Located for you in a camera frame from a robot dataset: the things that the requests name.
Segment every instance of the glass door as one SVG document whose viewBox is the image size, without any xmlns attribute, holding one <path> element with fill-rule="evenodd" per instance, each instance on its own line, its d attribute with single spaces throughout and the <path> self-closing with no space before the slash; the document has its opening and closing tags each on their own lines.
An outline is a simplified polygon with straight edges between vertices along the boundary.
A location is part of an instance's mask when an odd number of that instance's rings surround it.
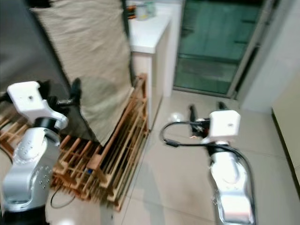
<svg viewBox="0 0 300 225">
<path fill-rule="evenodd" d="M 229 96 L 262 5 L 262 0 L 187 0 L 174 89 Z"/>
</svg>

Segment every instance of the white countertop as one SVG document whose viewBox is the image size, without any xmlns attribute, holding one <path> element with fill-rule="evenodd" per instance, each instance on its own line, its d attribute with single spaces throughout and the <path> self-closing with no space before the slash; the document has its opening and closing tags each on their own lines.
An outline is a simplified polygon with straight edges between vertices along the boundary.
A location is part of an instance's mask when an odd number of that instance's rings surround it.
<svg viewBox="0 0 300 225">
<path fill-rule="evenodd" d="M 155 54 L 156 46 L 169 22 L 169 15 L 157 15 L 144 21 L 129 20 L 131 50 Z"/>
</svg>

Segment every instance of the tiled floor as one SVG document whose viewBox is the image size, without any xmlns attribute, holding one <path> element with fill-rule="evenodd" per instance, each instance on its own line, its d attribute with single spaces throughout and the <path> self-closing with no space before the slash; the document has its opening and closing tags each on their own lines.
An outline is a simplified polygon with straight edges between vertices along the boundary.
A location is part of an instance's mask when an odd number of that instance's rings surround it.
<svg viewBox="0 0 300 225">
<path fill-rule="evenodd" d="M 187 115 L 194 103 L 199 117 L 206 117 L 219 98 L 174 92 L 162 102 L 157 121 L 144 149 L 123 210 L 78 200 L 55 210 L 47 206 L 52 225 L 213 225 L 212 190 L 208 158 L 201 148 L 164 146 L 158 139 L 160 128 L 172 112 Z M 224 99 L 238 110 L 235 101 Z M 249 159 L 256 186 L 260 225 L 298 225 L 300 201 L 275 126 L 269 115 L 240 112 L 240 136 L 235 146 Z M 182 142 L 192 141 L 188 128 L 169 129 L 167 135 Z M 65 202 L 60 195 L 56 203 Z"/>
</svg>

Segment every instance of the small container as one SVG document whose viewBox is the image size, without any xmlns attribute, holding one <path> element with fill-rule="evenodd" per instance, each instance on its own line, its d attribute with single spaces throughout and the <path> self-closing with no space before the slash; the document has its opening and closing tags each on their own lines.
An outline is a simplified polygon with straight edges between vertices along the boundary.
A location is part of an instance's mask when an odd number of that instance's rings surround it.
<svg viewBox="0 0 300 225">
<path fill-rule="evenodd" d="M 156 9 L 154 1 L 147 1 L 145 5 L 147 6 L 148 17 L 155 17 Z"/>
<path fill-rule="evenodd" d="M 135 16 L 137 20 L 146 20 L 148 18 L 148 10 L 146 4 L 136 6 Z"/>
</svg>

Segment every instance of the beige cloth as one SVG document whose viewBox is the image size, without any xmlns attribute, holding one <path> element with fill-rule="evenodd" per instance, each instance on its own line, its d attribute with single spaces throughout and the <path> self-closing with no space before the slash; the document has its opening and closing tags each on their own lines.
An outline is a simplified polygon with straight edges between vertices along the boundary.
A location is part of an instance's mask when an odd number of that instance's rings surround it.
<svg viewBox="0 0 300 225">
<path fill-rule="evenodd" d="M 132 91 L 120 0 L 55 0 L 34 9 L 70 81 L 82 81 L 81 112 L 104 145 Z"/>
</svg>

